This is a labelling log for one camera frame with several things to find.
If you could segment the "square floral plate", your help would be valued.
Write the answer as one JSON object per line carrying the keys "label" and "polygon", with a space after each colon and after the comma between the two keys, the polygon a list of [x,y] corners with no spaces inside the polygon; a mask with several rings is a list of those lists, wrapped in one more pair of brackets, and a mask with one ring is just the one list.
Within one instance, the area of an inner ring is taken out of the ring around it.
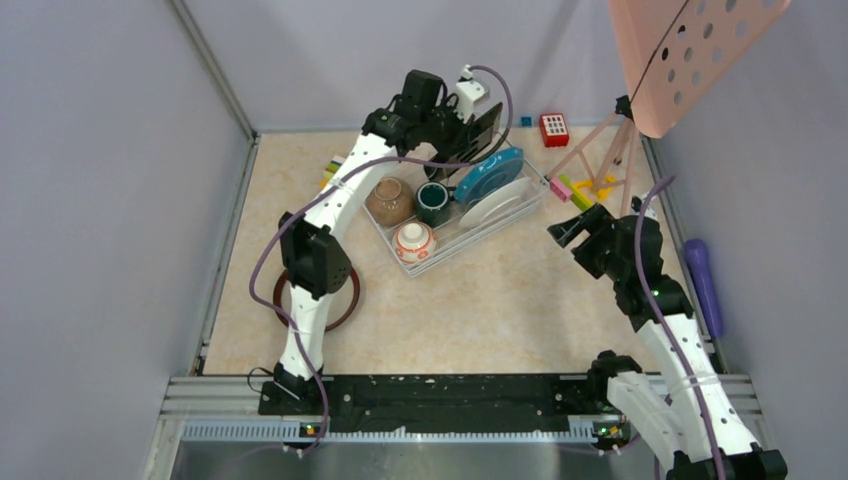
{"label": "square floral plate", "polygon": [[425,142],[436,151],[430,162],[473,163],[491,144],[502,110],[503,103],[499,102],[480,117],[472,114],[470,122],[464,123],[447,107],[439,107],[427,123]]}

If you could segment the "white printed plate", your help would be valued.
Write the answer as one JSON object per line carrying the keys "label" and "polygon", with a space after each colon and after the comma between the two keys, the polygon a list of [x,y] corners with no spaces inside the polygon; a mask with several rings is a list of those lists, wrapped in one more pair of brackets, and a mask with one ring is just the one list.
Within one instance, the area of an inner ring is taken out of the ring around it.
{"label": "white printed plate", "polygon": [[533,180],[529,177],[516,179],[494,191],[471,207],[459,220],[464,230],[482,228],[512,215],[528,201]]}

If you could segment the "blue polka dot plate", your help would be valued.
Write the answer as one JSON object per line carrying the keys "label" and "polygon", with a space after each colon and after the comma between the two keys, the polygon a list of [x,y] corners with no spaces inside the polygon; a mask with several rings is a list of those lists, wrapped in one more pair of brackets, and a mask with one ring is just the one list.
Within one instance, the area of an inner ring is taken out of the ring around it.
{"label": "blue polka dot plate", "polygon": [[510,147],[473,166],[457,184],[453,198],[461,206],[472,206],[490,193],[515,180],[524,164],[524,150]]}

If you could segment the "dark green mug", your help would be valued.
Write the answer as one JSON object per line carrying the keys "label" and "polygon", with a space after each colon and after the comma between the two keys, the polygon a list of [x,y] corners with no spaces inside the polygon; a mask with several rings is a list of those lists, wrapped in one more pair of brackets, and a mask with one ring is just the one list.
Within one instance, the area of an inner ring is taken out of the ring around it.
{"label": "dark green mug", "polygon": [[439,227],[450,220],[451,203],[451,192],[444,184],[424,183],[415,195],[416,218],[432,228]]}

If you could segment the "brown speckled bowl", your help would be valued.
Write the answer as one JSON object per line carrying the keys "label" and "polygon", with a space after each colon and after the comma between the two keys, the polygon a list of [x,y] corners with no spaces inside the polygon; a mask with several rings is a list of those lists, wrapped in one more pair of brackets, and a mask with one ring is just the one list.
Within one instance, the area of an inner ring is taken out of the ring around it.
{"label": "brown speckled bowl", "polygon": [[414,193],[404,180],[383,177],[368,195],[366,208],[382,227],[394,227],[414,216]]}

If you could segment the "orange patterned bowl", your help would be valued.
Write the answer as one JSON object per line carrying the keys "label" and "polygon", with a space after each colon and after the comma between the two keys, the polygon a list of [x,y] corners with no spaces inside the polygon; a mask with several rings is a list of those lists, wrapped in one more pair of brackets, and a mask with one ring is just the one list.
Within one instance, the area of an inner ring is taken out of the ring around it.
{"label": "orange patterned bowl", "polygon": [[416,265],[433,256],[438,248],[438,239],[427,224],[409,221],[395,231],[392,248],[402,264]]}

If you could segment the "red rimmed round plate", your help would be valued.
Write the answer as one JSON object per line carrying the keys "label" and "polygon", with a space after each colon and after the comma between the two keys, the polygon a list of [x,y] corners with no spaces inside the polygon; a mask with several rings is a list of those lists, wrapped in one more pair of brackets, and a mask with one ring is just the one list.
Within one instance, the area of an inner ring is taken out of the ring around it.
{"label": "red rimmed round plate", "polygon": [[[290,308],[291,295],[288,284],[288,271],[283,270],[275,283],[272,294],[272,302],[276,307]],[[343,325],[355,313],[360,297],[361,281],[357,270],[353,269],[350,277],[330,304],[329,318],[325,325],[327,333]]]}

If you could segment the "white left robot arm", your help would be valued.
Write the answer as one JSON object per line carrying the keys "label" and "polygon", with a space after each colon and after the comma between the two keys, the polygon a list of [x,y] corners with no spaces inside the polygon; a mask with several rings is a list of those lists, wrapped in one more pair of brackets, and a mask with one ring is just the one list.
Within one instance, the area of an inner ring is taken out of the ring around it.
{"label": "white left robot arm", "polygon": [[341,241],[378,183],[410,152],[430,145],[418,160],[430,180],[443,180],[482,162],[501,146],[495,135],[513,120],[511,91],[487,66],[466,65],[454,86],[421,70],[407,73],[400,93],[369,113],[354,146],[320,193],[295,213],[287,212],[270,241],[279,246],[291,286],[288,338],[272,373],[272,385],[297,413],[319,404],[324,390],[323,338],[333,296],[352,273]]}

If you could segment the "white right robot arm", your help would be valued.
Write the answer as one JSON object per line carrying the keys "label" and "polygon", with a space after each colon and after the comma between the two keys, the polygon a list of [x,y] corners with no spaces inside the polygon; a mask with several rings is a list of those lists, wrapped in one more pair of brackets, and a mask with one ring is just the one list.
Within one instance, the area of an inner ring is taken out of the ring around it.
{"label": "white right robot arm", "polygon": [[561,247],[579,234],[575,261],[612,282],[618,308],[647,346],[668,389],[650,387],[638,363],[600,353],[587,373],[586,397],[600,412],[619,410],[653,451],[667,479],[784,479],[788,466],[740,419],[707,354],[682,286],[663,271],[663,236],[653,214],[615,218],[595,204],[548,227]]}

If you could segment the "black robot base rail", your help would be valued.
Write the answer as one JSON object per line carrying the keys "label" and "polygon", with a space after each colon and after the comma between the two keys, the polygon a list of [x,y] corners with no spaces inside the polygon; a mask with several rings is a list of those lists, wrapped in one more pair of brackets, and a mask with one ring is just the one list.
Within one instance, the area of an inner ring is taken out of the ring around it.
{"label": "black robot base rail", "polygon": [[264,416],[326,418],[331,433],[530,434],[608,432],[623,414],[583,375],[336,375],[285,388],[267,381]]}

